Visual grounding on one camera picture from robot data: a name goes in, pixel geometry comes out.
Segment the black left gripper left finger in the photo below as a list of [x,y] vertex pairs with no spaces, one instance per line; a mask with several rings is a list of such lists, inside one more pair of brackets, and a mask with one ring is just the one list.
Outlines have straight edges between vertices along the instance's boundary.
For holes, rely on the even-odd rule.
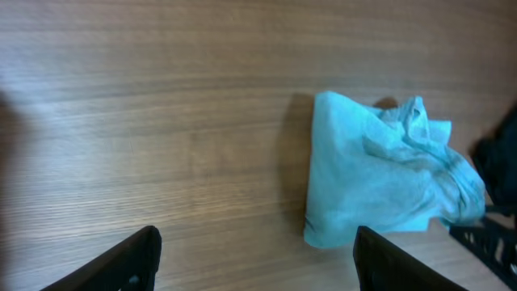
[[153,291],[162,236],[145,226],[44,291]]

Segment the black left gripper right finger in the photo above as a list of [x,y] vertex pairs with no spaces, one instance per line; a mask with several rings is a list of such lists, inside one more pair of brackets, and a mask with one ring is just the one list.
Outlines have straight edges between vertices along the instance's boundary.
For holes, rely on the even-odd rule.
[[466,291],[366,226],[357,230],[353,258],[361,291]]

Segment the light blue t-shirt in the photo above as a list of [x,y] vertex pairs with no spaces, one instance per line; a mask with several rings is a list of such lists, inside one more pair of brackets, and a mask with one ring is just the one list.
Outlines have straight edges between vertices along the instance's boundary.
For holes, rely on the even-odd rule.
[[469,224],[485,213],[485,184],[448,142],[452,123],[432,120],[421,97],[380,109],[332,91],[314,100],[305,241],[351,243],[361,226],[416,232],[437,218]]

